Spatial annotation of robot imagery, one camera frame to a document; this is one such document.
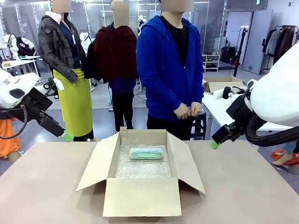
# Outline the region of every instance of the blue hoodie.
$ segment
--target blue hoodie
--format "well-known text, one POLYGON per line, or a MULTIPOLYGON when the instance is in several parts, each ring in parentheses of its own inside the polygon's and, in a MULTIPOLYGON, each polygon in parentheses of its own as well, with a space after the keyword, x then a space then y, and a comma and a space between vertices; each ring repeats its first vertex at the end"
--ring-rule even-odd
POLYGON ((149 115, 157 119, 178 120, 174 110, 181 103, 191 106, 204 96, 200 34, 188 20, 189 47, 186 65, 171 34, 158 16, 148 21, 137 41, 137 70, 146 87, 149 115))

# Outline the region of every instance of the cardboard box on table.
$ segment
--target cardboard box on table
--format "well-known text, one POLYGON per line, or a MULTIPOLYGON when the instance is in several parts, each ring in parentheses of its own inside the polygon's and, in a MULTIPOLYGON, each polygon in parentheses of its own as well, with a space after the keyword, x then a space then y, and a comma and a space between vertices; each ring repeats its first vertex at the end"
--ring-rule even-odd
POLYGON ((206 92, 214 93, 216 90, 224 89, 227 86, 242 88, 244 83, 236 77, 204 77, 202 85, 206 92))
POLYGON ((97 144, 77 191, 106 181, 104 217, 181 216, 179 180, 205 193, 186 143, 166 130, 121 129, 119 133, 97 144), (114 178, 122 139, 145 145, 166 145, 172 178, 114 178))

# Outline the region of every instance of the hand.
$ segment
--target hand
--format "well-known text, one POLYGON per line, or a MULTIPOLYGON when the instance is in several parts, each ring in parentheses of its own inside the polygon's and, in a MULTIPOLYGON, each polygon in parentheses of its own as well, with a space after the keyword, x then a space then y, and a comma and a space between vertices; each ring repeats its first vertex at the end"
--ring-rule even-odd
POLYGON ((74 84, 77 84, 78 83, 78 81, 79 81, 79 78, 78 77, 76 77, 76 80, 73 82, 74 84))
POLYGON ((201 113, 201 104, 198 102, 193 102, 191 104, 191 116, 197 117, 201 113))
POLYGON ((191 115, 188 107, 183 103, 181 103, 181 105, 174 111, 174 113, 176 114, 178 119, 186 119, 191 115))

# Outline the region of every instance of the maroon sweater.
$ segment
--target maroon sweater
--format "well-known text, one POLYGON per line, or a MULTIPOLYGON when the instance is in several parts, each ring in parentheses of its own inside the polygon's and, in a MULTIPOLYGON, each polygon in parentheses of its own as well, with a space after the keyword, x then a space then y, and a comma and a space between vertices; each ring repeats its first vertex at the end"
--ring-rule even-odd
POLYGON ((104 83, 114 77, 138 78, 137 38, 128 26, 117 29, 102 27, 96 35, 94 54, 104 83))

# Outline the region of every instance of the door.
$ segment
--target door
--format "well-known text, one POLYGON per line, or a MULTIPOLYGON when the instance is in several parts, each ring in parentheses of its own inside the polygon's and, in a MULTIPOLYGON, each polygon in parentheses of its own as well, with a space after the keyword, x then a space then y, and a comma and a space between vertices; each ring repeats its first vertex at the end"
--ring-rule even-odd
POLYGON ((272 20, 272 10, 253 13, 247 48, 243 61, 243 70, 260 74, 263 56, 263 40, 267 38, 272 20))

